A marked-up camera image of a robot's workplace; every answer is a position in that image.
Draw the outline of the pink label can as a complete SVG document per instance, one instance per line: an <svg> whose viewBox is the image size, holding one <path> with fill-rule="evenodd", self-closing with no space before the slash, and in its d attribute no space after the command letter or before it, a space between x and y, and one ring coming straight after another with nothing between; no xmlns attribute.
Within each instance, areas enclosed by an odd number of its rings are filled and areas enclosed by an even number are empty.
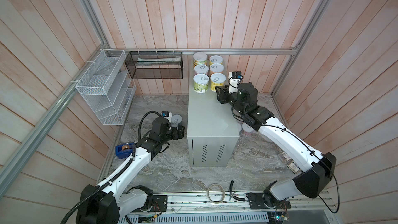
<svg viewBox="0 0 398 224"><path fill-rule="evenodd" d="M215 73L223 73L224 72L224 66L223 64L220 63L213 63L212 65L209 66L209 74L215 74Z"/></svg>

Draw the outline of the yellow label can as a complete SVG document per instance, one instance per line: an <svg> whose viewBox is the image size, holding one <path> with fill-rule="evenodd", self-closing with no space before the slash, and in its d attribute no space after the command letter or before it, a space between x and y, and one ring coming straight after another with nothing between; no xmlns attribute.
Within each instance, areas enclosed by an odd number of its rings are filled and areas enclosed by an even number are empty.
<svg viewBox="0 0 398 224"><path fill-rule="evenodd" d="M213 64L223 64L223 61L224 61L223 57L218 56L218 55L211 56L211 57L209 58L209 64L210 64L210 65L213 65Z"/></svg>

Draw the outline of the tall yellow peach can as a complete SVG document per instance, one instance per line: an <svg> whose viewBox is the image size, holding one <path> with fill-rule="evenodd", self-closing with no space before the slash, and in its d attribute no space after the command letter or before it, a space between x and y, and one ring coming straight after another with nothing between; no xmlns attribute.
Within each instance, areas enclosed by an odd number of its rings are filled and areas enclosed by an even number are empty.
<svg viewBox="0 0 398 224"><path fill-rule="evenodd" d="M193 55L193 66L207 65L208 55L204 52L196 52Z"/></svg>

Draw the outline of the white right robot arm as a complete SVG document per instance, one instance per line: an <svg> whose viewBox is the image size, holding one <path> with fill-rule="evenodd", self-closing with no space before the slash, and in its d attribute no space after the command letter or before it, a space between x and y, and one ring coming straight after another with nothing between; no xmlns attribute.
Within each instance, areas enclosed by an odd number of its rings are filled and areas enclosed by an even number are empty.
<svg viewBox="0 0 398 224"><path fill-rule="evenodd" d="M276 209L284 200L294 196L304 195L316 199L327 184L336 179L336 157L330 152L322 153L309 146L286 128L270 110L258 105L258 90L252 83L237 84L233 89L231 91L230 86L216 86L219 103L230 104L236 119L275 143L301 170L292 179L269 184L262 194L262 204Z"/></svg>

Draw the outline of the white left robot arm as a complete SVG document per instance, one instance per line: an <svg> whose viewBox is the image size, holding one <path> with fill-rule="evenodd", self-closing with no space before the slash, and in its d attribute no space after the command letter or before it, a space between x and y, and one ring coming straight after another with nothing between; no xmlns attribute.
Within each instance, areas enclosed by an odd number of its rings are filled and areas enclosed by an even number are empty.
<svg viewBox="0 0 398 224"><path fill-rule="evenodd" d="M139 134L133 150L110 176L96 186L88 185L80 195L80 201L63 217L65 224L76 213L78 224L116 224L130 212L145 207L153 209L153 192L139 185L126 193L125 189L137 174L148 165L157 154L163 153L170 141L184 137L185 127L173 126L170 117L161 113L152 122L152 128Z"/></svg>

